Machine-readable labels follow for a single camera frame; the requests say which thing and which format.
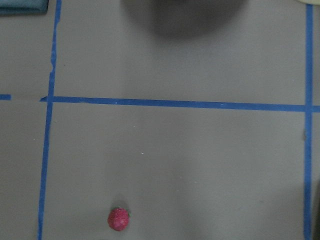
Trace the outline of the red strawberry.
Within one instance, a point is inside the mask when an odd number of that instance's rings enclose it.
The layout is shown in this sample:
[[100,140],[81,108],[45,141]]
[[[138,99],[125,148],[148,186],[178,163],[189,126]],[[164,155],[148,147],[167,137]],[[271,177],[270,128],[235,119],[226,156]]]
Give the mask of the red strawberry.
[[127,209],[122,207],[113,208],[107,218],[108,226],[117,232],[121,232],[126,229],[130,222],[130,213]]

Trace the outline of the grey folded cloth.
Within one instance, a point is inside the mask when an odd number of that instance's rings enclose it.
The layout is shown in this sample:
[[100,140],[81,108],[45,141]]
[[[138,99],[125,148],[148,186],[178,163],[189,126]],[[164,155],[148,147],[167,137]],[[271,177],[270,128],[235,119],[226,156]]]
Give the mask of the grey folded cloth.
[[0,0],[0,15],[43,14],[48,5],[49,0]]

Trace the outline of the wooden stand round base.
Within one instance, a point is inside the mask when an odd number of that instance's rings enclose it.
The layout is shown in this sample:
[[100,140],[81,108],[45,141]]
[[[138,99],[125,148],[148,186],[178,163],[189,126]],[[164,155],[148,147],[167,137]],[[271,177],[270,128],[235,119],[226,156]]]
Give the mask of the wooden stand round base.
[[300,3],[303,4],[309,4],[309,5],[320,5],[320,0],[297,0]]

